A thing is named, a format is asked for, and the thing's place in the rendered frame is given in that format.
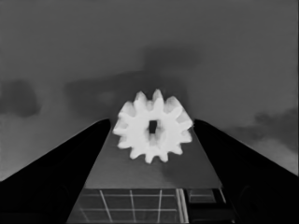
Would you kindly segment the white toothed gear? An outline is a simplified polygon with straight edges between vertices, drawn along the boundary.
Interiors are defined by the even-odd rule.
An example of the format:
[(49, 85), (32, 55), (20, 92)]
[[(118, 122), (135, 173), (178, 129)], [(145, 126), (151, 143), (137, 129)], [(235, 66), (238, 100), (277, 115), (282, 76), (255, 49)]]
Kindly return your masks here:
[(156, 90), (149, 100), (140, 91), (132, 102), (124, 103), (112, 132), (120, 137), (119, 149), (131, 148), (132, 160), (144, 155), (145, 162), (151, 164), (155, 157), (168, 162), (169, 153), (181, 155), (181, 145), (192, 142), (192, 126), (192, 119), (176, 97), (165, 100)]

